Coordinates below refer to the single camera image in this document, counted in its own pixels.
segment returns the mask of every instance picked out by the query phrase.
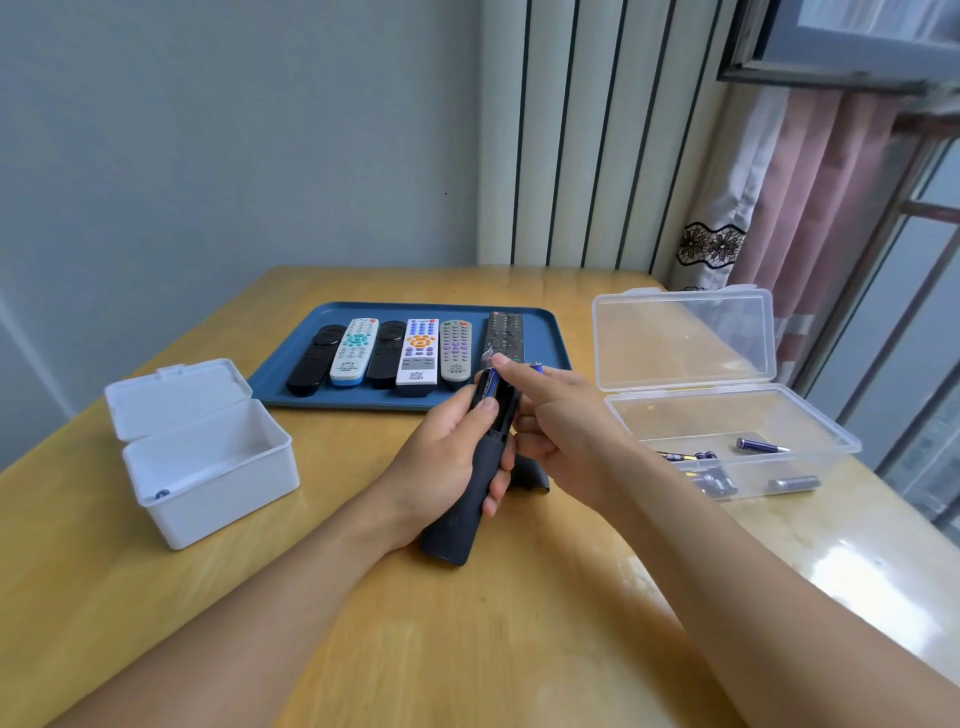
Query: clear plastic box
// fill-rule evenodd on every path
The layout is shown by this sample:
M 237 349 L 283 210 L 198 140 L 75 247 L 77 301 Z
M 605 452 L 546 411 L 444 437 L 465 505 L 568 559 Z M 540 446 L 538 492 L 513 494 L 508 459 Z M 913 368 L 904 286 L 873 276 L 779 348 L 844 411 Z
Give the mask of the clear plastic box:
M 105 392 L 137 502 L 190 546 L 300 485 L 293 440 L 229 359 L 159 369 Z
M 712 450 L 717 459 L 676 466 L 717 475 L 732 488 L 712 497 L 757 497 L 811 490 L 860 442 L 781 384 L 769 291 L 643 288 L 593 301 L 597 386 L 644 445 L 666 452 Z M 737 438 L 781 446 L 757 454 Z

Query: light blue wall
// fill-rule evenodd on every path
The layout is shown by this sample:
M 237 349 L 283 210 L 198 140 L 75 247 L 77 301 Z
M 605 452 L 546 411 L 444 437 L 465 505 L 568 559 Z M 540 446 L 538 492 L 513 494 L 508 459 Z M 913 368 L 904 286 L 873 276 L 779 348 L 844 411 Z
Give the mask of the light blue wall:
M 271 266 L 471 264 L 478 19 L 478 0 L 7 7 L 0 296 L 69 405 Z

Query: clear box lid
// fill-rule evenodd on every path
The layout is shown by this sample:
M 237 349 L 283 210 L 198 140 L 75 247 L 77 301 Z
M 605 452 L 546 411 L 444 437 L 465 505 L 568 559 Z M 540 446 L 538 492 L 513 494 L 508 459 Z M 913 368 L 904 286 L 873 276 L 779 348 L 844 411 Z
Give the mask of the clear box lid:
M 597 296 L 593 348 L 604 392 L 771 381 L 773 299 L 752 285 Z
M 229 359 L 164 367 L 114 382 L 104 391 L 117 438 L 125 443 L 186 425 L 251 394 Z

